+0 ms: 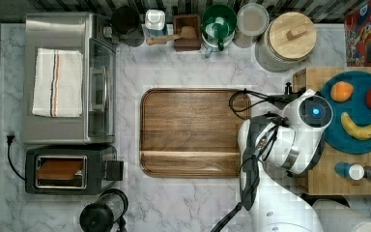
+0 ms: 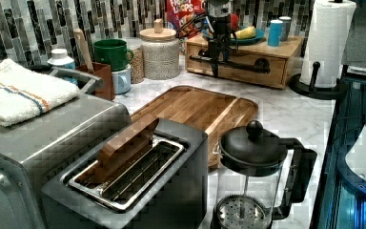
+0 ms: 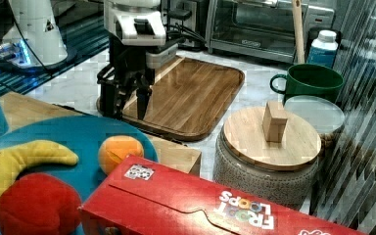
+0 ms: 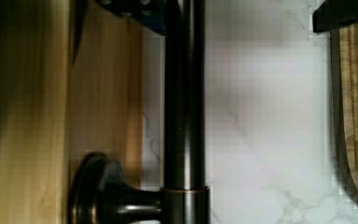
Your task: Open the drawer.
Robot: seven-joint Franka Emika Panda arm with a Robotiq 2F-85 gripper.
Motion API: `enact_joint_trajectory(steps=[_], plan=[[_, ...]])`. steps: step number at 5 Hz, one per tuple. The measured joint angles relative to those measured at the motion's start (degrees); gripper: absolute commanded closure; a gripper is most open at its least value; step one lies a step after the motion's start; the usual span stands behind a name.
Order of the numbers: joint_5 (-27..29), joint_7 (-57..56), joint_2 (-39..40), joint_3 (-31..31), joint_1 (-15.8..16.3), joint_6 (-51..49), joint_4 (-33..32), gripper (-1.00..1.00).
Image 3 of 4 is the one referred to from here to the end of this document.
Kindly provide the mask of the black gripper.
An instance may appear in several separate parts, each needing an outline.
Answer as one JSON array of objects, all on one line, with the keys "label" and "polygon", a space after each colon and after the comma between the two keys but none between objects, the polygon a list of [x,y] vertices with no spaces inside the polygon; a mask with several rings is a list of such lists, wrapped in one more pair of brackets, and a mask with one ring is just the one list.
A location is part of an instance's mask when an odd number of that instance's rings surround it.
[{"label": "black gripper", "polygon": [[146,48],[128,46],[115,36],[109,36],[110,62],[97,74],[101,88],[99,112],[108,118],[122,119],[124,106],[133,92],[137,96],[137,118],[146,115],[155,70],[146,62]]}]

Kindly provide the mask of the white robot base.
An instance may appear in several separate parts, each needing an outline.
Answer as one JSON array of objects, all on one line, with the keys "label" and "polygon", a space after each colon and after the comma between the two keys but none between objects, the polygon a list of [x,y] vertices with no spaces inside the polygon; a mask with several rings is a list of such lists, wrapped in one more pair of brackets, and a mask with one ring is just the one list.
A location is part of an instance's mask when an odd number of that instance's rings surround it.
[{"label": "white robot base", "polygon": [[0,60],[21,70],[57,70],[76,56],[57,26],[51,0],[7,0],[13,23],[0,43]]}]

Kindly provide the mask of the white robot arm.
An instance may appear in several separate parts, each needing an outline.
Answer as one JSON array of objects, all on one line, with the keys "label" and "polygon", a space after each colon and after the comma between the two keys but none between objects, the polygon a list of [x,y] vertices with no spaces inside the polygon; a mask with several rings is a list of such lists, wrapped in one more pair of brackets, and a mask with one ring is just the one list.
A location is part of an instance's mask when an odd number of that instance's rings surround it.
[{"label": "white robot arm", "polygon": [[147,112],[156,70],[176,54],[179,36],[165,31],[161,0],[104,0],[110,62],[97,74],[99,112],[122,118],[125,104],[137,98],[137,117]]}]

